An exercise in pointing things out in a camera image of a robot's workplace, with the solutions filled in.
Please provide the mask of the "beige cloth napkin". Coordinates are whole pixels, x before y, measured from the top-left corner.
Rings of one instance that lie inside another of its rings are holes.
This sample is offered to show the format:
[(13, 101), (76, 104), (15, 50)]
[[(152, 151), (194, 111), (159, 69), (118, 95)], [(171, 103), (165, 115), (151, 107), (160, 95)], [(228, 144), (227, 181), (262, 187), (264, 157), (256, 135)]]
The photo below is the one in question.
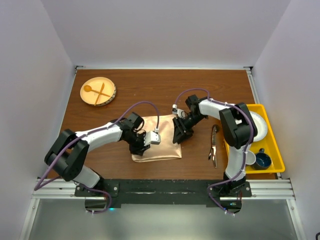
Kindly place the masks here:
[(160, 144), (151, 144), (142, 156), (132, 154), (131, 159), (136, 163), (175, 160), (182, 158), (181, 145), (173, 143), (174, 136), (174, 114), (161, 115), (159, 117)]

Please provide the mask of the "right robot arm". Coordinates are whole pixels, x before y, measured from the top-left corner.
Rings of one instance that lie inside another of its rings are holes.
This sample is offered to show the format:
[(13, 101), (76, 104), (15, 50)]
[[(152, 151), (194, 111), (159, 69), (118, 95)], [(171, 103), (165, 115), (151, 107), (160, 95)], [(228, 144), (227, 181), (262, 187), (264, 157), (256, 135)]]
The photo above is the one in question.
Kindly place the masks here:
[(209, 192), (217, 191), (220, 195), (235, 196), (246, 183), (246, 158), (258, 129), (245, 103), (230, 104), (211, 97), (198, 98), (191, 95), (185, 101), (189, 113), (183, 114), (175, 102), (172, 105), (173, 140), (180, 144), (193, 136), (193, 127), (201, 120), (213, 117), (220, 120), (223, 137), (231, 152), (228, 155), (227, 167), (223, 181), (209, 186)]

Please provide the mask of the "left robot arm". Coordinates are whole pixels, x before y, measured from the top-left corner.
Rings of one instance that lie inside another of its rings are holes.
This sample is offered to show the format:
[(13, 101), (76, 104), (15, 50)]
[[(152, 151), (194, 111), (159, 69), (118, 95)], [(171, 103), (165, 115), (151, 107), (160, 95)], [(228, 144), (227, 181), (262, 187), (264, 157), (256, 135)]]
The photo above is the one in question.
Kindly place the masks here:
[(143, 122), (143, 118), (133, 112), (127, 118), (91, 130), (73, 132), (66, 129), (59, 134), (44, 162), (48, 166), (54, 164), (52, 169), (65, 181), (84, 185), (92, 196), (99, 196), (104, 190), (103, 178), (85, 166), (87, 154), (106, 144), (125, 141), (132, 155), (142, 156), (151, 147), (146, 140), (147, 133), (138, 133)]

